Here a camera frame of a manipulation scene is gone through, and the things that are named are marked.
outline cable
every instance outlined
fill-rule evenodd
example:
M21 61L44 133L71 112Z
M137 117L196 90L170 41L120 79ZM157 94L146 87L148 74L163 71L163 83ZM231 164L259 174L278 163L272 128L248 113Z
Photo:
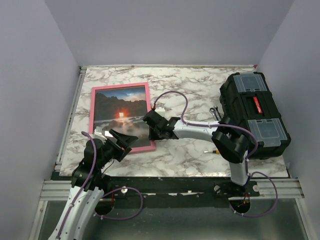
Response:
M197 123L190 123L190 122L187 122L185 119L184 119L184 115L185 115L185 112L187 110L187 107L188 107L188 99L186 97L186 95L184 95L182 92L179 92L179 91L166 91L162 94L160 94L154 101L154 104L153 104L153 108L155 109L156 108L156 103L157 101L163 96L163 95L166 95L166 94L170 94L170 93L175 93L175 94L180 94L182 97L184 97L185 99L185 106L184 106L184 109L181 113L181 121L186 124L186 125L190 125L190 126L194 126L194 127L205 127L207 128L208 125L205 125L205 124L197 124ZM240 126L235 126L235 125L228 125L228 124L212 124L209 126L210 128L215 128L215 127L225 127L225 128L231 128L231 129L237 129L237 130L240 130L242 132L245 132L246 134L249 134L250 137L253 138L254 140L254 148L253 150L245 157L245 159L247 160L252 154L255 153L255 151L258 149L258 140L256 138L255 135L253 135L250 131L248 131L247 129L243 128L243 127L240 127Z
M252 177L253 175L255 175L255 174L261 174L261 175L265 176L267 179L269 179L270 183L273 185L273 188L274 188L275 201L274 201L274 204L272 205L272 207L271 207L268 211L266 211L266 212L264 212L264 213L261 213L261 214L257 214L257 215L245 215L245 214L243 214L243 213L237 212L237 211L231 206L231 204L229 203L229 206L230 206L231 210L232 210L235 214L240 215L240 216L243 216L243 217L246 217L246 218L258 218L258 217L263 217L263 216L269 214L271 211L273 211L273 210L275 209L277 203L278 203L278 191L277 191L277 187L276 187L274 181L272 181L272 179L271 179L269 176L267 176L267 175L265 175L264 173L259 172L259 171L253 172L253 173L251 174L251 177Z
M60 235L62 233L62 229L64 228L65 224L66 224L66 221L67 221L67 218L70 214L70 211L72 209L72 206L75 204L75 202L77 201L77 198L79 197L80 193L82 192L82 190L85 188L85 186L87 185L94 169L95 169L95 166L96 166L96 160L97 160L97 148L96 148L96 144L93 140L93 138L89 135L89 133L85 132L85 131L82 131L81 132L82 135L88 137L92 143L92 146L93 146L93 162L92 162L92 167L90 169L90 172L88 174L88 176L86 177L84 183L82 184L82 186L80 187L79 191L76 193L75 197L73 198L68 210L66 211L65 215L64 215L64 218L62 220L62 223L61 223L61 226L60 226L60 229L58 231L58 234L57 236L55 237L55 239L60 239Z
M112 164L114 164L114 163L115 163L115 159L112 159L112 163L103 171L102 178L104 177L104 173L107 171L107 169L110 168L112 166Z
M122 190L122 189L133 190L133 191L135 191L135 192L137 192L137 193L139 194L139 196L140 196L140 207L139 207L138 211L137 211L135 214L133 214L133 215L131 215L131 216L126 216L126 217L111 217L111 216L99 215L97 212L95 212L94 215L97 215L97 216L99 216L99 217L101 217L101 218L104 218L104 219L110 219L110 220L128 220L128 219L132 219L132 218L134 218L135 216L137 216L137 215L141 212L142 207L143 207L143 203L144 203L144 202L143 202L143 201L144 201L144 198L143 198L141 192L139 192L139 190L137 190L137 189L135 189L135 188L133 188L133 187L129 187L129 186L120 187L120 188L114 189L114 190L106 193L105 195L102 196L102 198L104 198L104 197L106 197L106 196L108 196L108 195L110 195L110 194L113 194L114 192L117 192L117 191L119 191L119 190Z

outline toolbox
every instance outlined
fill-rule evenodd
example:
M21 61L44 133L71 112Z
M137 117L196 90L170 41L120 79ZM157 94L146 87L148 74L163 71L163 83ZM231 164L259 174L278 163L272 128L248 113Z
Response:
M282 155L291 138L261 72L231 74L220 88L223 112L235 125L253 133L258 149L250 159ZM255 147L250 137L249 152Z

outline clear plastic compartment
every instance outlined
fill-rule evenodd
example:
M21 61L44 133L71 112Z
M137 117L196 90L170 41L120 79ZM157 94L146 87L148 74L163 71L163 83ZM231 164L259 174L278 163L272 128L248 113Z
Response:
M265 82L260 74L241 73L234 75L234 82L239 93L267 91Z
M258 142L264 142L264 148L281 146L281 140L288 139L279 118L253 119L248 120L248 124Z

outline pink picture frame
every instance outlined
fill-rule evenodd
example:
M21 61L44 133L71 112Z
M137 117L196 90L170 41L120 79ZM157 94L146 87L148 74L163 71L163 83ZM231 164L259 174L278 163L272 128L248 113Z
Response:
M154 151L155 141L148 139L149 127L142 121L150 110L147 82L93 87L89 133L93 134L95 126L102 127L102 133L112 128L119 133L139 138L133 143L130 153Z

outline marble surface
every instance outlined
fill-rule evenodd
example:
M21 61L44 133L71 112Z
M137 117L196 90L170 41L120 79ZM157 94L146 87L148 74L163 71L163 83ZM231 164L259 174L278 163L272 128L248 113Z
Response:
M189 105L185 119L213 121L209 108L219 102L221 84L236 72L253 72L249 66L239 67L88 67L77 103L74 120L62 156L61 176L70 176L83 158L88 140L81 131L89 131L91 89L93 87L148 82L151 102L163 92L184 93ZM179 117L185 100L177 94L163 96L157 107L165 108L165 117ZM216 149L210 142L194 139L156 141L156 151L133 153L122 162L115 161L107 170L112 176L148 177L229 177L229 163L220 155L204 153ZM271 177L287 177L282 156L268 160L250 160L249 172L260 171Z

